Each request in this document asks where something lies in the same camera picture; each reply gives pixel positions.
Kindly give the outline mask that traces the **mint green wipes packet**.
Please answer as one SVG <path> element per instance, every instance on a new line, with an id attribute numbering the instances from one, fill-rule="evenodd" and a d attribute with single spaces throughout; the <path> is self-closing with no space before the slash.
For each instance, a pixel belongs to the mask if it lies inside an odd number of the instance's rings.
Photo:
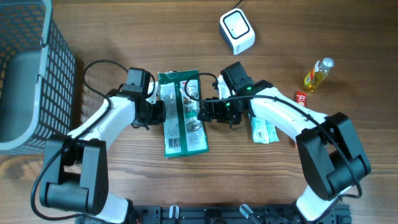
<path id="1" fill-rule="evenodd" d="M 275 126 L 265 119 L 249 116 L 252 128 L 252 138 L 255 143 L 269 144 L 278 142 Z"/>

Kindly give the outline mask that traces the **green 3M gloves package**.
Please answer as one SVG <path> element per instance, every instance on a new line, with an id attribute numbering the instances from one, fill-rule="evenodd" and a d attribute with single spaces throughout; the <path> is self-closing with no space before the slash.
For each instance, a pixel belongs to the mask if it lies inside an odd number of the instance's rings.
<path id="1" fill-rule="evenodd" d="M 198 70 L 159 72 L 159 97 L 165 103 L 165 157 L 185 157 L 209 151 L 203 122 L 198 120 L 201 97 Z"/>

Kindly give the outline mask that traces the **red snack stick packet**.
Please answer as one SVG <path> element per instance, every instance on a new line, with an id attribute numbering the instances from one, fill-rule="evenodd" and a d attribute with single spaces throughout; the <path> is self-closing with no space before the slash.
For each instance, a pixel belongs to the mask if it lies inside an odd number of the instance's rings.
<path id="1" fill-rule="evenodd" d="M 307 106 L 307 94 L 305 92 L 302 91 L 297 91 L 296 92 L 296 96 L 295 96 L 295 101 L 303 106 L 306 107 Z"/>

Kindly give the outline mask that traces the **yellow oil bottle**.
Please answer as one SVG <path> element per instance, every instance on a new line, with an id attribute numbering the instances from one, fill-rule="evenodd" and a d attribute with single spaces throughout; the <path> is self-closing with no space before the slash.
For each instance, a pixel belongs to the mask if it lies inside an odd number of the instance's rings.
<path id="1" fill-rule="evenodd" d="M 334 60 L 330 57 L 318 60 L 312 70 L 305 76 L 303 80 L 303 90 L 313 93 L 328 76 L 333 67 Z"/>

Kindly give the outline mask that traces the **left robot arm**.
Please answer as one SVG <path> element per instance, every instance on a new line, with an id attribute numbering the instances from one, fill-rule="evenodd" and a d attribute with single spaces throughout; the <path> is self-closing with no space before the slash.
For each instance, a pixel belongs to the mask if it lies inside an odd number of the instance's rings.
<path id="1" fill-rule="evenodd" d="M 51 135 L 31 197 L 81 222 L 141 223 L 132 202 L 109 191 L 107 153 L 125 127 L 164 122 L 164 102 L 147 100 L 155 95 L 148 92 L 152 83 L 150 72 L 130 68 L 126 83 L 109 91 L 89 120 L 67 135 Z"/>

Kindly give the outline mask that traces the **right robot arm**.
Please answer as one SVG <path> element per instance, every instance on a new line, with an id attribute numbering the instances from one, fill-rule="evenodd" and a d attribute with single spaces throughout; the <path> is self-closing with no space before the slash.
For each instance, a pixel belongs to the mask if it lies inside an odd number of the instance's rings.
<path id="1" fill-rule="evenodd" d="M 255 82 L 240 62 L 220 72 L 213 87 L 226 87 L 226 96 L 200 100 L 200 121 L 239 124 L 243 112 L 262 118 L 292 138 L 297 145 L 307 188 L 295 201 L 287 219 L 318 223 L 341 199 L 360 198 L 360 180 L 371 163 L 347 115 L 328 116 L 284 96 L 273 84 Z"/>

